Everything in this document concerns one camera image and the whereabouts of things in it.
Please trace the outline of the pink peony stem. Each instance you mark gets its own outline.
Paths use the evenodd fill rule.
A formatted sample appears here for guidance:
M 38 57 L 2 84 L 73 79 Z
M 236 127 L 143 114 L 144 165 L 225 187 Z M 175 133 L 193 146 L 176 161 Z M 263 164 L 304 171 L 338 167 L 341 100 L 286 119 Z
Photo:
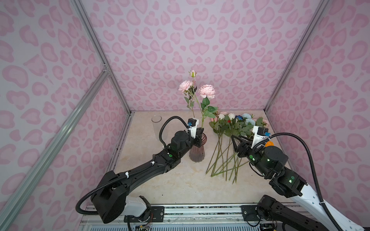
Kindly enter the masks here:
M 184 96 L 187 108 L 192 112 L 193 117 L 195 117 L 195 106 L 199 108 L 201 127 L 204 126 L 206 118 L 210 118 L 211 122 L 216 122 L 218 108 L 211 105 L 211 100 L 216 95 L 213 85 L 206 84 L 198 87 L 196 84 L 197 72 L 195 70 L 190 70 L 189 76 L 191 80 L 183 81 L 178 89 Z

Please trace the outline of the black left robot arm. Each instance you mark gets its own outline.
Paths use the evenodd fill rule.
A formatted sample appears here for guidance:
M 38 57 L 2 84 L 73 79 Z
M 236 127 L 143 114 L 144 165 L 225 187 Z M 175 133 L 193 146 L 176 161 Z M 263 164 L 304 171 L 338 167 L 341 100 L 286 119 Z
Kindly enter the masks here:
M 128 206 L 126 198 L 138 186 L 150 179 L 167 173 L 181 163 L 181 158 L 194 146 L 200 147 L 204 129 L 197 129 L 195 138 L 185 131 L 178 131 L 161 152 L 152 160 L 127 172 L 109 171 L 90 196 L 91 201 L 104 224 L 120 216 Z

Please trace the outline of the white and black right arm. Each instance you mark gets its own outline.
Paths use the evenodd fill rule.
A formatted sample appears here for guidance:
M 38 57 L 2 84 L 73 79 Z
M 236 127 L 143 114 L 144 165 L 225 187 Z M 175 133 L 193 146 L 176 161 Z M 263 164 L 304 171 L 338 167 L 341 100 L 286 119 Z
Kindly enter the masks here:
M 266 145 L 272 138 L 281 135 L 293 137 L 303 145 L 308 155 L 314 186 L 309 185 L 297 172 L 285 166 L 288 156 L 280 148 Z M 238 157 L 247 158 L 251 168 L 265 180 L 269 180 L 269 185 L 275 192 L 291 199 L 313 216 L 313 218 L 303 216 L 284 207 L 272 197 L 264 195 L 256 206 L 258 217 L 278 220 L 301 231 L 364 230 L 361 225 L 347 218 L 323 199 L 311 152 L 300 137 L 283 132 L 273 135 L 266 133 L 265 136 L 256 134 L 252 140 L 241 135 L 233 135 L 231 139 Z

